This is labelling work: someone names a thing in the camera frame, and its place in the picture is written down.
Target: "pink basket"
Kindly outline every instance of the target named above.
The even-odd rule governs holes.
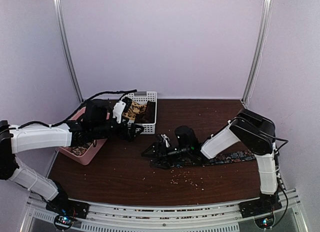
[[[71,119],[76,120],[85,113],[86,108],[81,108]],[[58,151],[60,153],[63,153],[65,156],[68,156],[69,158],[73,159],[74,161],[82,164],[82,165],[88,165],[91,160],[94,158],[94,156],[98,153],[98,151],[101,149],[101,147],[106,142],[106,139],[99,139],[96,141],[96,146],[92,144],[86,152],[82,156],[76,156],[75,154],[71,153],[70,147],[59,147]]]

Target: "wooden table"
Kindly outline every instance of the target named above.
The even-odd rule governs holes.
[[[175,145],[174,129],[187,125],[199,141],[218,132],[242,108],[236,100],[159,100],[156,133]],[[134,142],[110,138],[92,162],[83,166],[59,154],[50,178],[71,198],[125,205],[208,204],[259,196],[257,162],[241,162],[171,170],[150,168],[141,152],[155,141],[141,135]],[[244,149],[240,143],[229,152]]]

